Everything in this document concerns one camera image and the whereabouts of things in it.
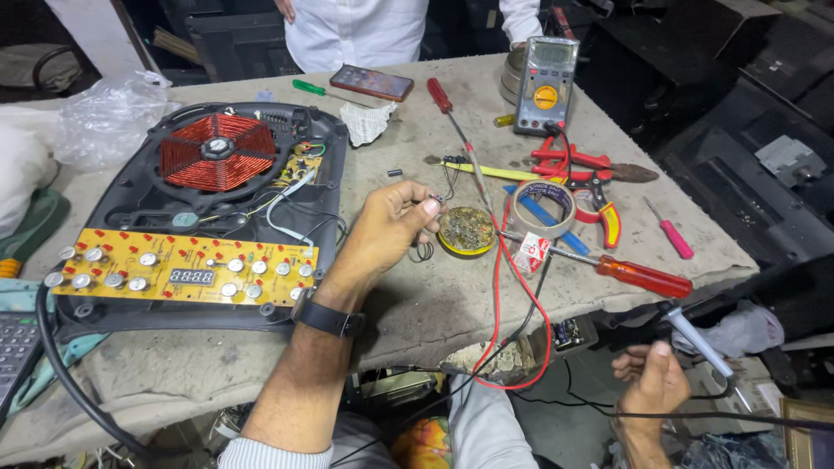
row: worn work bench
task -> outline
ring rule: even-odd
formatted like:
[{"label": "worn work bench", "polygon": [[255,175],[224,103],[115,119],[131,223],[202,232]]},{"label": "worn work bench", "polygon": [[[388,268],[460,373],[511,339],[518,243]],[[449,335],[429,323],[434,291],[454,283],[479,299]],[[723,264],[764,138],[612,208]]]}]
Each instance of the worn work bench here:
[{"label": "worn work bench", "polygon": [[[440,114],[425,87],[437,77],[455,105],[455,118],[479,151],[486,166],[523,169],[530,151],[541,139],[496,129],[492,119],[512,112],[498,93],[503,54],[410,63],[382,70],[414,80],[414,90],[399,106],[389,127],[372,144],[348,152],[341,185],[341,213],[350,222],[372,189],[401,179],[413,179],[444,193],[447,184],[440,168],[423,163],[428,155],[462,154],[461,142],[449,119]],[[302,77],[328,86],[330,73]],[[207,101],[252,101],[258,91],[271,91],[285,103],[315,105],[339,115],[343,105],[292,88],[294,77],[266,78],[174,88],[171,100],[184,105]],[[383,101],[344,90],[348,98],[381,106]],[[56,108],[59,101],[29,103],[34,108]],[[574,87],[568,135],[589,154],[608,154],[618,163],[636,163],[661,172],[628,136],[580,89]],[[390,178],[400,168],[402,178]],[[63,171],[55,186],[73,204],[69,220],[28,261],[25,279],[41,279],[55,265],[58,248],[74,242],[93,206],[116,169],[98,174]],[[493,200],[505,199],[504,180],[487,178]],[[658,228],[643,201],[649,195],[657,209],[676,222],[696,252],[682,260]],[[702,298],[754,275],[754,261],[661,172],[648,184],[613,182],[606,188],[622,217],[623,233],[617,259],[684,275],[693,280]],[[469,174],[462,174],[451,206],[481,207]],[[602,254],[600,226],[576,224],[575,233]],[[493,325],[491,288],[496,249],[476,260],[459,260],[437,249],[428,262],[416,263],[413,250],[382,279],[369,300],[382,311],[369,333],[354,347],[355,366],[373,369],[392,365],[436,366],[447,355],[488,340]],[[656,302],[661,298],[640,288],[600,277],[588,265],[556,256],[541,303],[551,320],[563,320],[592,310],[611,312]],[[531,276],[531,284],[537,280]],[[501,272],[502,334],[524,318],[530,301],[504,263]],[[536,316],[528,331],[541,324]],[[143,434],[191,416],[254,400],[287,337],[236,330],[143,330],[117,332],[85,356],[73,369],[88,391],[103,403],[118,423]],[[474,356],[480,355],[475,345]],[[113,443],[64,392],[53,385],[27,410],[15,416],[0,433],[0,465],[42,460],[83,448]]]}]

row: black watch strap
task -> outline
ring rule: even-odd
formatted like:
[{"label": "black watch strap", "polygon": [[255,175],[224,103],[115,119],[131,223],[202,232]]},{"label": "black watch strap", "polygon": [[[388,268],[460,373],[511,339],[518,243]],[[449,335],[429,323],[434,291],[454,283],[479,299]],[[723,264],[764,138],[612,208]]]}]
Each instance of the black watch strap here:
[{"label": "black watch strap", "polygon": [[338,337],[356,337],[362,333],[365,315],[346,315],[341,311],[316,305],[313,301],[306,301],[296,321]]}]

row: hand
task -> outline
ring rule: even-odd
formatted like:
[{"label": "hand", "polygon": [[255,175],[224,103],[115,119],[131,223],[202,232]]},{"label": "hand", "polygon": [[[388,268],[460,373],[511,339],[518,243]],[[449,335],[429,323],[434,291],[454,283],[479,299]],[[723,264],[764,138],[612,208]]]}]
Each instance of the hand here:
[{"label": "hand", "polygon": [[278,7],[278,11],[281,12],[289,21],[289,24],[292,24],[295,21],[295,10],[293,10],[293,2],[292,0],[274,0],[275,6]]},{"label": "hand", "polygon": [[[632,381],[617,404],[619,411],[640,414],[668,414],[689,399],[689,382],[669,344],[657,341],[651,347],[634,345],[611,362],[614,377]],[[659,440],[662,419],[619,418],[618,426]]]},{"label": "hand", "polygon": [[319,297],[324,300],[325,296],[344,296],[349,291],[363,295],[403,258],[415,238],[420,243],[429,242],[422,229],[437,233],[440,224],[435,216],[446,211],[445,204],[429,194],[431,189],[413,181],[368,194],[339,257],[324,277],[316,302],[320,303]]}]

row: smartphone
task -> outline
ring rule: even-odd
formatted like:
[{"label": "smartphone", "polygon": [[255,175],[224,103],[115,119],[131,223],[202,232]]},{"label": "smartphone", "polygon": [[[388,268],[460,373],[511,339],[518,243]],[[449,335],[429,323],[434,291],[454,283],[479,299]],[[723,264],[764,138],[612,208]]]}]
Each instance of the smartphone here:
[{"label": "smartphone", "polygon": [[353,65],[342,65],[330,79],[330,86],[402,103],[414,87],[414,80]]}]

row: small circuit board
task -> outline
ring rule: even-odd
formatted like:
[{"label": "small circuit board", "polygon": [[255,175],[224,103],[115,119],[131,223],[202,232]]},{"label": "small circuit board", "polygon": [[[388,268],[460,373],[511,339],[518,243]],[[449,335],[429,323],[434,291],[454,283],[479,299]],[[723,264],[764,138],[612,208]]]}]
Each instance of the small circuit board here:
[{"label": "small circuit board", "polygon": [[292,306],[313,286],[319,248],[86,228],[64,248],[55,295]]},{"label": "small circuit board", "polygon": [[319,177],[319,166],[321,166],[322,158],[326,147],[323,144],[312,144],[310,142],[302,142],[293,147],[287,164],[284,170],[281,171],[279,181],[290,183],[291,181],[299,181],[311,169],[316,170],[316,175],[307,184],[315,184],[315,180]]}]

